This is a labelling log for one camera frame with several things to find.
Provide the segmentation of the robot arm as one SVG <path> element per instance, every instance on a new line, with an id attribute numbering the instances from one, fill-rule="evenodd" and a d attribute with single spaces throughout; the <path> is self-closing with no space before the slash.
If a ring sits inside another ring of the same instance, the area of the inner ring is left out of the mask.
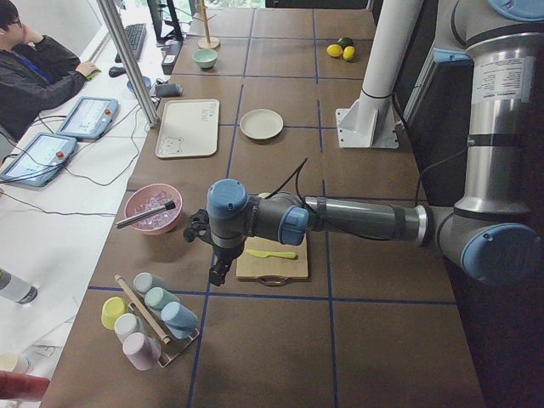
<path id="1" fill-rule="evenodd" d="M 473 62 L 463 197 L 453 207 L 413 208 L 301 196 L 281 190 L 249 195 L 226 178 L 207 193 L 204 240 L 216 263 L 209 280 L 222 285 L 249 237 L 299 245 L 306 232 L 339 231 L 374 241 L 432 246 L 475 280 L 503 285 L 533 273 L 541 238 L 522 223 L 519 143 L 543 52 L 540 1 L 442 1 L 436 60 Z"/>

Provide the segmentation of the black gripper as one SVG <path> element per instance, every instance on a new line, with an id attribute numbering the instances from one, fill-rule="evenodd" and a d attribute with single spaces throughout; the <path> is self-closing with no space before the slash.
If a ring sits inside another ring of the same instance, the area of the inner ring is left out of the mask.
<path id="1" fill-rule="evenodd" d="M 243 244 L 225 248 L 213 246 L 213 254 L 216 258 L 215 264 L 209 269 L 208 280 L 214 286 L 222 286 L 225 283 L 226 275 L 230 271 L 231 264 L 243 253 Z"/>

